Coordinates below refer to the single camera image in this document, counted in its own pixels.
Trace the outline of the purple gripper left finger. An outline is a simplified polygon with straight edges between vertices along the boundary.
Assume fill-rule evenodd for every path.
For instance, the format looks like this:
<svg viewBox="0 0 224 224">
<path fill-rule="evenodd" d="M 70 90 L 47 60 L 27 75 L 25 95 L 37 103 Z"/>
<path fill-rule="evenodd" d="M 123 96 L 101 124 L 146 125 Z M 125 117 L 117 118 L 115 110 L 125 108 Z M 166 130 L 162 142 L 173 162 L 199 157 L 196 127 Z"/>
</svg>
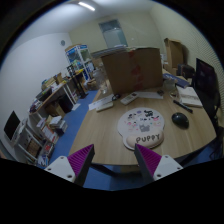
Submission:
<svg viewBox="0 0 224 224">
<path fill-rule="evenodd" d="M 78 186 L 82 186 L 94 155 L 94 145 L 91 144 L 68 157 L 59 156 L 45 168 L 45 171 L 75 183 Z"/>
</svg>

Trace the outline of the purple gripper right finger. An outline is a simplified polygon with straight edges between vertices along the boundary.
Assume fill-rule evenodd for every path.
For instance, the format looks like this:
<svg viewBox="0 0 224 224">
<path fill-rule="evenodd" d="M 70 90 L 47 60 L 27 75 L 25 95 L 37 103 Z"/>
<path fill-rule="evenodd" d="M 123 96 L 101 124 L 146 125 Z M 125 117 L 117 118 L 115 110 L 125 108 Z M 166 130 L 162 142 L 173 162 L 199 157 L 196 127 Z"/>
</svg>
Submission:
<svg viewBox="0 0 224 224">
<path fill-rule="evenodd" d="M 146 184 L 160 180 L 182 169 L 182 166 L 169 155 L 161 156 L 139 144 L 135 145 L 134 154 Z"/>
</svg>

